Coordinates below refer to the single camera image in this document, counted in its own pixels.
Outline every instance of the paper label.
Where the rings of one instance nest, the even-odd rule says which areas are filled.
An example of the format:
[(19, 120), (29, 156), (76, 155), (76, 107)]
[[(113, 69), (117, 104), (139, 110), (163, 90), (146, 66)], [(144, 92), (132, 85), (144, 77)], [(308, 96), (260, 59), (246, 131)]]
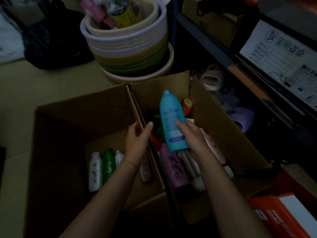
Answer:
[(240, 54), (317, 111), (317, 52), (259, 20)]

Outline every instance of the floor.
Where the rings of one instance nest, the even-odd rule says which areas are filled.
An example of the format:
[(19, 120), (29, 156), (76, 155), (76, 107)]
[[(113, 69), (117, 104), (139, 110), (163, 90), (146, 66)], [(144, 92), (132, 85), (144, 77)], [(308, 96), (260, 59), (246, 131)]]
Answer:
[(7, 148), (0, 189), (0, 234), (23, 237), (28, 168), (37, 106), (108, 87), (97, 62), (39, 70), (26, 60), (0, 65), (0, 146)]

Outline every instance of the right hand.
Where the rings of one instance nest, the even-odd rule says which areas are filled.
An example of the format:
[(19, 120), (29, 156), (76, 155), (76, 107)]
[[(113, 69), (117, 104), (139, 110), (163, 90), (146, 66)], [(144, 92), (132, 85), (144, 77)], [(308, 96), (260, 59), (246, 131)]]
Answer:
[(200, 152), (209, 150), (206, 140), (200, 129), (192, 122), (186, 120), (187, 125), (183, 122), (176, 121), (176, 126), (185, 136), (188, 147), (197, 155)]

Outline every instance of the dark bag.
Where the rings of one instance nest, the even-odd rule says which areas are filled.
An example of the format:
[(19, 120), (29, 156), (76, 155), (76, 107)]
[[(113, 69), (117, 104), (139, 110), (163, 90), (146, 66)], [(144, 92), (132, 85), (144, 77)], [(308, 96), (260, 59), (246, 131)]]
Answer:
[(46, 6), (46, 18), (23, 33), (25, 59), (39, 69), (67, 68), (93, 60), (80, 31), (84, 15), (67, 10), (60, 0)]

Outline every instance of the green bottle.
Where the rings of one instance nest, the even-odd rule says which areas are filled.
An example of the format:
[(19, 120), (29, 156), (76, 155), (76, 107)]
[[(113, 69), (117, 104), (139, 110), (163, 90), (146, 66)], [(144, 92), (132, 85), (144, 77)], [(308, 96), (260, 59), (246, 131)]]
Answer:
[(116, 160), (111, 148), (107, 148), (102, 155), (102, 184), (106, 183), (116, 169)]

